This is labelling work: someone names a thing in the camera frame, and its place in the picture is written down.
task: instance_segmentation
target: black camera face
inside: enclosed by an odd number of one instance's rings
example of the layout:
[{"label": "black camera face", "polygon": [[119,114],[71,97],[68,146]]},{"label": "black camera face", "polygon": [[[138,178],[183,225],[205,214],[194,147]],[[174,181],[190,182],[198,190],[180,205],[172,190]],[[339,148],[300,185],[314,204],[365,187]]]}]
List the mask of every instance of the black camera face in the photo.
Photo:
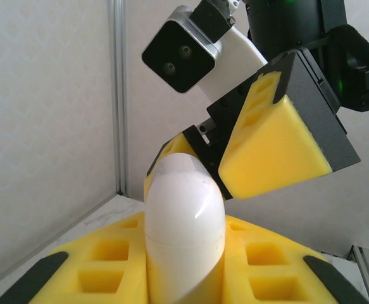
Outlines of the black camera face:
[{"label": "black camera face", "polygon": [[214,57],[171,20],[148,45],[142,60],[179,93],[189,91],[215,66]]}]

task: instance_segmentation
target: white wall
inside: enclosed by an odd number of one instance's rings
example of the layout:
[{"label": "white wall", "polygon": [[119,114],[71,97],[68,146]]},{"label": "white wall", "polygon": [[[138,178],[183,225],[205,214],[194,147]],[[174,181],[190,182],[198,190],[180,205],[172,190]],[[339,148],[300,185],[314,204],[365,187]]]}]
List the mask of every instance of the white wall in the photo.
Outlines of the white wall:
[{"label": "white wall", "polygon": [[[208,116],[208,101],[195,88],[173,92],[141,62],[141,52],[165,18],[180,4],[198,0],[127,1],[129,189],[142,198],[146,171],[160,146]],[[346,0],[349,22],[369,39],[369,0]],[[246,33],[246,13],[237,11]],[[267,227],[318,250],[344,255],[352,244],[369,247],[369,113],[341,110],[362,163],[330,176],[254,199],[229,201],[227,213]]]},{"label": "white wall", "polygon": [[0,273],[115,192],[107,3],[0,1]]}]

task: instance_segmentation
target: black cable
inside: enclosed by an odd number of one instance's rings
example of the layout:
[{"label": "black cable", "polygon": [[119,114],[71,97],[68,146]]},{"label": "black cable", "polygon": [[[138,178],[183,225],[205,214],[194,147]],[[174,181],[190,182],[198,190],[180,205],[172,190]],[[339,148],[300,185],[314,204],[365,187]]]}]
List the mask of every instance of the black cable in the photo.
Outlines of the black cable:
[{"label": "black cable", "polygon": [[348,24],[340,25],[330,30],[329,36],[369,68],[369,42],[354,27]]}]

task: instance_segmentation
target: green led light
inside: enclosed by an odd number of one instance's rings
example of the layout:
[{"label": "green led light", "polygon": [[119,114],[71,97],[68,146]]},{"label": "green led light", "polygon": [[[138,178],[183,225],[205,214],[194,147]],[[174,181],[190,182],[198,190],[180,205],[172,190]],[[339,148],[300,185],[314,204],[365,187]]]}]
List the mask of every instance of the green led light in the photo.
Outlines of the green led light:
[{"label": "green led light", "polygon": [[343,81],[342,81],[342,79],[339,79],[338,85],[339,85],[339,92],[342,93],[343,92]]}]

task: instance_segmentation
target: white plastic capsule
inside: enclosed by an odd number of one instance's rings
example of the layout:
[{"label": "white plastic capsule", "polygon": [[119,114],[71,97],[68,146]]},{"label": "white plastic capsule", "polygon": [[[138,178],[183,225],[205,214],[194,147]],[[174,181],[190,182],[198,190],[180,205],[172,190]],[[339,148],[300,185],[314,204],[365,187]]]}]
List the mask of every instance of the white plastic capsule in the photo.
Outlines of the white plastic capsule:
[{"label": "white plastic capsule", "polygon": [[225,209],[197,158],[172,154],[154,168],[145,235],[152,304],[221,302]]}]

